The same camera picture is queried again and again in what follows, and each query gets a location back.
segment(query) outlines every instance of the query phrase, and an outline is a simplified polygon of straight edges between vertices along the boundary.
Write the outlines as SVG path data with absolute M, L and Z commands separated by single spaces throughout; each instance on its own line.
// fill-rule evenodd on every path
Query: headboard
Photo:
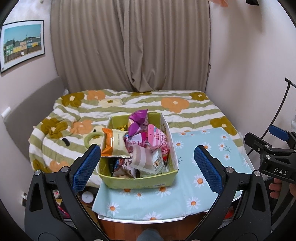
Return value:
M 4 119 L 6 130 L 28 160 L 28 139 L 33 126 L 52 112 L 54 102 L 63 95 L 64 90 L 62 79 L 58 77 L 36 90 Z

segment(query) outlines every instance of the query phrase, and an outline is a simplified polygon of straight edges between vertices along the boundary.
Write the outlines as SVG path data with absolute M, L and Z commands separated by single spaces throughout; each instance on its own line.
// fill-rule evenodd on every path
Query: colorful houses photo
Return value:
M 45 54 L 43 21 L 21 21 L 3 25 L 0 36 L 1 73 L 42 54 Z

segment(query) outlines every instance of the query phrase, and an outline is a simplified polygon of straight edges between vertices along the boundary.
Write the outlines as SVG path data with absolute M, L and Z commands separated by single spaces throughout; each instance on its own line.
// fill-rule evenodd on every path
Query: daisy print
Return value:
M 122 192 L 120 192 L 123 196 L 129 196 L 131 193 L 131 189 L 123 189 Z
M 179 133 L 179 136 L 182 136 L 182 137 L 186 136 L 186 132 Z
M 104 216 L 104 217 L 106 217 L 106 216 L 107 216 L 107 214 L 106 214 L 106 213 L 104 213 L 104 212 L 100 212 L 99 214 L 100 214 L 100 215 L 102 215 L 102 216 Z
M 223 151 L 223 148 L 225 147 L 225 143 L 221 142 L 218 146 L 219 146 L 219 150 Z
M 200 206 L 200 200 L 198 200 L 197 197 L 189 198 L 189 201 L 187 201 L 187 207 L 191 210 L 198 209 L 198 206 Z
M 194 160 L 194 158 L 191 158 L 191 161 L 192 161 L 192 163 L 193 163 L 195 166 L 197 166 L 197 163 L 196 163 L 196 161 Z
M 230 159 L 230 155 L 229 155 L 229 154 L 225 154 L 225 155 L 224 155 L 224 159 L 225 159 L 225 160 L 229 160 L 229 159 Z
M 223 134 L 220 137 L 221 137 L 222 140 L 225 140 L 225 141 L 228 140 L 228 135 Z
M 201 175 L 194 176 L 193 184 L 196 184 L 195 187 L 201 187 L 205 185 L 205 177 Z
M 135 197 L 136 197 L 138 200 L 140 200 L 140 199 L 143 198 L 143 193 L 141 193 L 141 192 L 135 193 Z
M 152 212 L 152 214 L 148 213 L 145 215 L 145 218 L 143 218 L 143 220 L 159 220 L 159 219 L 161 219 L 161 214 L 156 215 L 156 212 Z
M 174 142 L 174 146 L 175 146 L 175 148 L 180 148 L 180 149 L 182 149 L 183 146 L 184 146 L 184 144 L 183 144 L 183 142 L 181 142 L 181 141 L 176 141 L 176 142 Z
M 211 149 L 212 149 L 212 147 L 211 147 L 211 145 L 210 145 L 209 143 L 204 142 L 204 143 L 202 143 L 202 145 L 203 145 L 204 148 L 207 149 L 207 150 L 211 150 Z
M 192 215 L 192 213 L 191 212 L 184 212 L 184 213 L 180 214 L 178 217 L 179 218 L 180 217 L 186 217 L 186 216 L 189 216 L 189 215 Z
M 210 132 L 208 130 L 201 130 L 200 131 L 202 134 L 209 134 Z
M 160 187 L 158 189 L 158 191 L 155 192 L 156 196 L 160 195 L 161 197 L 166 196 L 166 195 L 170 195 L 170 191 L 171 188 L 167 188 L 167 187 Z
M 118 213 L 118 210 L 120 208 L 119 208 L 119 205 L 118 204 L 116 204 L 114 202 L 111 202 L 111 203 L 108 204 L 107 209 L 108 209 L 108 213 L 112 213 L 113 216 L 114 216 L 115 214 Z

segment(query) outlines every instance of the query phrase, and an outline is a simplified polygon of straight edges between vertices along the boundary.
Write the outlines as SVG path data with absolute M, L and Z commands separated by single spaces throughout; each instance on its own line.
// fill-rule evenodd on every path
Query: finger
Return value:
M 282 180 L 275 178 L 274 183 L 282 183 Z
M 271 198 L 278 199 L 278 198 L 279 198 L 279 192 L 271 192 L 271 193 L 270 193 L 270 197 L 271 197 Z
M 278 183 L 271 183 L 269 185 L 269 189 L 270 190 L 273 190 L 273 191 L 280 191 L 281 190 L 281 184 L 278 184 Z
M 290 183 L 290 193 L 296 197 L 296 185 L 295 184 L 292 184 Z

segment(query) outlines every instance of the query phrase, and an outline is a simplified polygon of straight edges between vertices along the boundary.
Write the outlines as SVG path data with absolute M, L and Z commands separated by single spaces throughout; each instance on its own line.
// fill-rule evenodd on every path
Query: curtain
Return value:
M 71 92 L 205 90 L 207 1 L 52 0 L 51 38 Z

